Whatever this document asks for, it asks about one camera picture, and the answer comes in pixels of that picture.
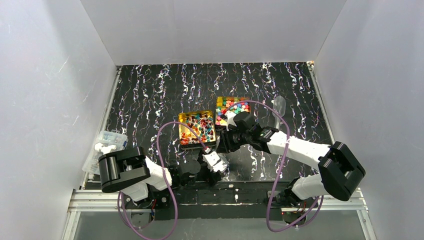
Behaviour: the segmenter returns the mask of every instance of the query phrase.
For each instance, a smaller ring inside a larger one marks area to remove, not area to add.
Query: transparent plastic box
[[[101,131],[97,136],[97,141],[94,144],[101,143],[105,147],[110,145],[116,145],[116,150],[113,152],[124,150],[127,146],[128,137],[127,135],[120,134],[119,132]],[[82,167],[83,171],[91,174],[99,175],[99,157],[103,153],[94,150],[94,145],[91,147],[90,154]]]

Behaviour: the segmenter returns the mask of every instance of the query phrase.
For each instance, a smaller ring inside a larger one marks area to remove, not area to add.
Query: table
[[[215,110],[218,96],[248,97],[272,107],[278,95],[286,99],[284,119],[297,138],[331,144],[322,108],[305,62],[213,63],[126,65],[121,69],[106,130],[128,135],[128,147],[141,146],[158,161],[159,128],[177,121],[179,113]],[[252,105],[262,126],[274,126],[275,118],[262,106]],[[160,136],[160,150],[167,164],[196,160],[198,150],[179,148],[178,126]],[[273,181],[282,157],[242,146],[226,155],[229,173],[223,181]],[[311,167],[287,159],[279,176],[291,181],[313,174]]]

